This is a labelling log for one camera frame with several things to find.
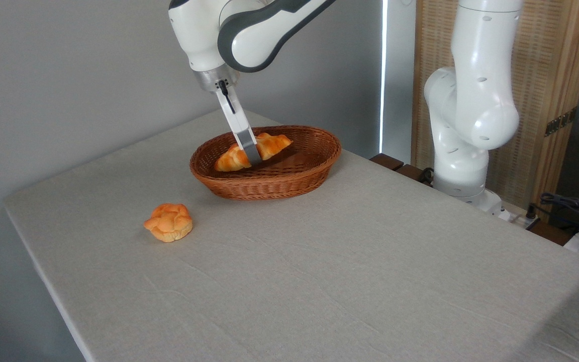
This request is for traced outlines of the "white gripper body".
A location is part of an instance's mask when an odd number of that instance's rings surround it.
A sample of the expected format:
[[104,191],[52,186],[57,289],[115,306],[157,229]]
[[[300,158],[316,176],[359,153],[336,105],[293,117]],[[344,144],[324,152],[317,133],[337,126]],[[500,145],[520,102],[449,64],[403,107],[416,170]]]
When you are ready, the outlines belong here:
[[215,94],[228,122],[244,121],[244,111],[236,95],[234,85],[226,85],[225,87],[216,85]]

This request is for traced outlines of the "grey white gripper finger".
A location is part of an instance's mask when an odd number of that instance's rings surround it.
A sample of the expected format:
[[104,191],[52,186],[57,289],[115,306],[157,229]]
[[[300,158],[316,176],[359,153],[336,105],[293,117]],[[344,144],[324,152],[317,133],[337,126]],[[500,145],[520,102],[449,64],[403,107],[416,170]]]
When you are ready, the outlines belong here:
[[257,141],[246,115],[244,113],[228,113],[228,124],[237,144],[246,154],[248,162],[252,166],[261,163],[262,159],[256,147]]

